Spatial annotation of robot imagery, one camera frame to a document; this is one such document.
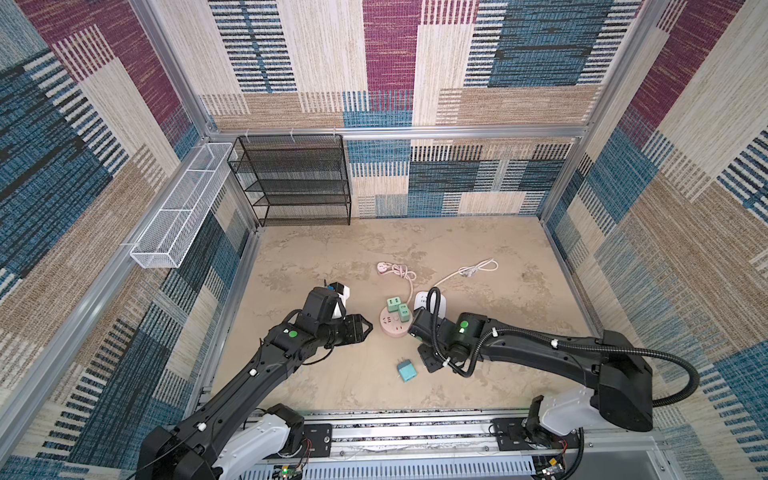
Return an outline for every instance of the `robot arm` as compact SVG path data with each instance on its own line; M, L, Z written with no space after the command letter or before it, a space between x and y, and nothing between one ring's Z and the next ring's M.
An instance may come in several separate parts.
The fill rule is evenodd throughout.
M469 377L476 363L487 359L545 370L586 387L533 400L526 425L533 443L546 445L551 434L563 436L601 420L622 429L648 432L653 428L653 407L679 402L699 385L698 371L689 362L656 350L636 349L618 332L605 330L601 339L551 335L474 313L462 313L453 323L438 318L439 289L430 290L429 295L433 294L433 313L424 308L417 310L409 329L422 341L419 355L428 371L449 366ZM653 400L653 370L643 356L682 366L688 372L688 384L672 396Z
M304 307L272 327L253 358L205 406L171 432L157 427L144 439L136 478L227 478L230 472L242 472L255 459L281 449L295 452L300 447L303 417L282 405L269 409L255 426L233 434L267 394L318 348L366 339L372 325L361 315L346 314L348 296L349 288L340 283L315 287Z

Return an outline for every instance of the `white power cord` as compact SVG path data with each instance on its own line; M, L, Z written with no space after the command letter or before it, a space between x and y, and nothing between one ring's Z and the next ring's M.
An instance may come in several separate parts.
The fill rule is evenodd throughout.
M416 272L408 270L407 265L398 265L397 263L379 262L376 265L376 269L379 271L379 275L386 275L387 273L394 273L400 278L408 280L408 284L411 286L411 291L408 294L408 299L405 303L410 303L413 296L413 280L416 280Z
M487 265L490 265L491 263L494 264L493 268L483 268ZM472 275L475 275L477 272L493 272L496 270L498 270L498 262L496 260L493 260L492 258L489 258L487 260L483 260L477 265L463 266L462 268L456 270L454 273L451 273L450 275L448 275L446 278L437 282L435 285L433 285L433 287L438 286L440 283L445 282L447 279L451 278L454 275L472 276Z
M488 265L491 265L491 264L493 264L493 268L486 268ZM408 270L408 266L405 264L398 265L397 263L389 263L389 262L379 262L378 264L376 264L376 269L379 271L379 275L394 273L400 278L404 278L408 280L408 284L410 285L410 292L408 294L408 299L405 301L405 303L411 302L411 297L413 296L413 282L414 280L416 280L416 272L412 270ZM446 278L437 282L434 286L438 286L440 283L445 282L447 279L451 278L454 275L469 277L469 276L475 275L477 272L493 272L496 270L498 270L498 262L496 260L493 260L492 258L489 258L487 260L483 260L477 265L463 266L462 268L456 270L454 273L451 273L450 275L448 275Z

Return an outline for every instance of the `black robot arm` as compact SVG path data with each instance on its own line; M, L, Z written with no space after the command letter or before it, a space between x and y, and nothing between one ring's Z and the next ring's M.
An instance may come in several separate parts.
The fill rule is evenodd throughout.
M436 314L440 300L438 289L430 290L427 305L431 305L432 296L436 300L434 313L423 308L416 310L409 329L412 336L422 341L419 355L430 372L449 366L469 377L476 363L486 359L552 372L593 389L589 403L600 416L635 432L653 428L653 407L679 402L699 385L699 374L689 362L668 353L634 348L618 332L605 330L603 338L559 336L522 329L474 313L462 313L453 323ZM643 356L682 366L688 372L688 384L672 396L653 400L653 370Z
M205 406L170 432L162 427L153 430L141 444L136 478L218 478L220 472L212 465L230 437L269 392L318 348L360 343L371 332L371 323L361 315L346 314L339 295L344 289L340 283L314 288L304 307L272 327L253 358ZM278 406L270 409L270 413L288 425L303 423L300 416L286 407ZM299 441L299 435L289 436L285 450L295 451Z

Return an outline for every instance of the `pink power cord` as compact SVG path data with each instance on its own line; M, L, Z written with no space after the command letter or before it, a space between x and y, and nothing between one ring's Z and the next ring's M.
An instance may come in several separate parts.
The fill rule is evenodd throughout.
M416 280L416 272L408 270L407 265L398 265L397 263L379 262L376 265L376 269L379 271L379 275L386 275L387 273L394 273L400 278L408 280L408 284L411 286L411 291L408 294L406 305L410 303L413 296L413 280Z

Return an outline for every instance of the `beige floor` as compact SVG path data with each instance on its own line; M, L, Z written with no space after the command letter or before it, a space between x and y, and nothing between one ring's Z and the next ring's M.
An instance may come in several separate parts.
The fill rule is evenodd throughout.
M259 338L314 286L339 281L350 287L350 313L374 324L359 345L337 348L324 362L299 369L263 402L300 410L527 407L539 394L576 384L524 366L482 362L472 378L441 369L427 373L411 336L393 339L379 328L379 313L391 296L408 296L408 282L380 276L376 263L405 263L418 275L415 291L461 266L488 257L495 272L455 276L441 285L447 317L481 313L547 332L588 335L557 260L535 218L353 220L344 227L269 227L237 319L224 347L214 383L221 389L252 357ZM320 350L315 357L325 354ZM410 359L418 375L404 383L396 365Z

